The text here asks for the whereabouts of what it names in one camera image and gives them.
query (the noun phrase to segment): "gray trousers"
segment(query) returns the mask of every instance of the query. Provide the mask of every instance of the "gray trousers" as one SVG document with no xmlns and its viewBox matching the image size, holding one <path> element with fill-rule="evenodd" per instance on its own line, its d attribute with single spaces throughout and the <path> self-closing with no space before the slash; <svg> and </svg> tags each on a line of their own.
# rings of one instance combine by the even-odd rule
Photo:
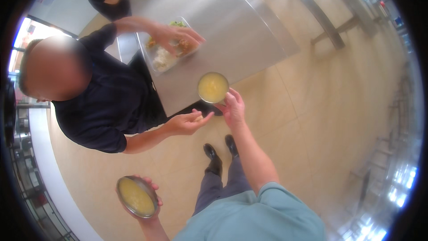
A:
<svg viewBox="0 0 428 241">
<path fill-rule="evenodd" d="M 243 173 L 241 159 L 239 157 L 234 158 L 229 167 L 227 185 L 225 187 L 223 187 L 220 176 L 212 172 L 207 172 L 205 174 L 201 182 L 201 190 L 199 191 L 198 199 L 196 200 L 195 212 L 192 216 L 195 216 L 218 199 L 250 190 L 252 190 L 252 188 Z"/>
</svg>

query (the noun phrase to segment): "stainless steel bowl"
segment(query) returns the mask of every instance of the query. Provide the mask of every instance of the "stainless steel bowl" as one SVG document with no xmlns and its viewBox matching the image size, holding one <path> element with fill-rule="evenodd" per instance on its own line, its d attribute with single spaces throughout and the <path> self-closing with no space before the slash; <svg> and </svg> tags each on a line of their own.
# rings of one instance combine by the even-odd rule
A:
<svg viewBox="0 0 428 241">
<path fill-rule="evenodd" d="M 150 196 L 150 199 L 153 201 L 153 205 L 154 205 L 154 213 L 153 214 L 143 214 L 140 213 L 136 210 L 134 210 L 131 206 L 129 206 L 127 204 L 127 202 L 125 202 L 123 200 L 122 194 L 120 193 L 120 189 L 119 189 L 119 183 L 121 180 L 123 179 L 130 179 L 133 180 L 142 190 L 144 190 L 148 196 Z M 150 218 L 152 217 L 156 211 L 158 210 L 158 195 L 156 194 L 156 192 L 154 191 L 154 189 L 152 188 L 152 186 L 150 184 L 148 184 L 145 180 L 143 180 L 142 178 L 136 177 L 136 176 L 125 176 L 120 178 L 119 180 L 117 180 L 116 183 L 116 188 L 117 188 L 117 192 L 119 195 L 119 199 L 120 201 L 136 216 L 138 217 L 142 217 L 142 218 Z"/>
<path fill-rule="evenodd" d="M 226 80 L 226 83 L 227 83 L 227 87 L 229 87 L 229 81 L 227 80 L 227 78 L 224 76 L 224 75 L 222 75 L 221 73 L 219 73 L 219 72 L 208 72 L 208 73 L 205 73 L 200 79 L 199 79 L 199 81 L 198 81 L 198 86 L 197 86 L 197 91 L 198 91 L 198 95 L 199 95 L 199 97 L 203 100 L 203 101 L 205 101 L 206 103 L 209 103 L 209 104 L 216 104 L 216 103 L 219 103 L 219 102 L 221 102 L 223 99 L 221 99 L 221 100 L 219 100 L 218 102 L 215 102 L 215 103 L 213 103 L 213 102 L 210 102 L 210 101 L 207 101 L 206 99 L 204 99 L 202 96 L 201 96 L 201 94 L 199 93 L 199 83 L 201 82 L 201 80 L 202 80 L 202 78 L 204 78 L 204 76 L 206 76 L 206 75 L 208 75 L 208 74 L 210 74 L 210 73 L 217 73 L 217 74 L 219 74 L 219 75 L 221 75 L 223 78 L 224 78 L 224 80 Z"/>
</svg>

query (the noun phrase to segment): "leather shoe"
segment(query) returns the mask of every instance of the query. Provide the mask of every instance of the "leather shoe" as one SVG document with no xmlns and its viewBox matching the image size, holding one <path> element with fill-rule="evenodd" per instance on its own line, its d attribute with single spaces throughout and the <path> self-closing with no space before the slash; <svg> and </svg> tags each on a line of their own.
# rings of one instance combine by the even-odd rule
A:
<svg viewBox="0 0 428 241">
<path fill-rule="evenodd" d="M 214 150 L 214 147 L 212 147 L 211 144 L 206 143 L 204 144 L 204 152 L 207 155 L 209 159 L 211 159 L 210 164 L 205 169 L 205 173 L 212 172 L 218 176 L 221 177 L 222 171 L 223 171 L 223 162 L 221 161 L 220 157 L 217 155 L 216 151 Z"/>
<path fill-rule="evenodd" d="M 224 140 L 226 142 L 227 147 L 229 148 L 230 153 L 232 154 L 232 159 L 238 157 L 239 156 L 238 149 L 236 147 L 233 136 L 230 134 L 226 135 L 226 137 L 224 137 Z"/>
</svg>

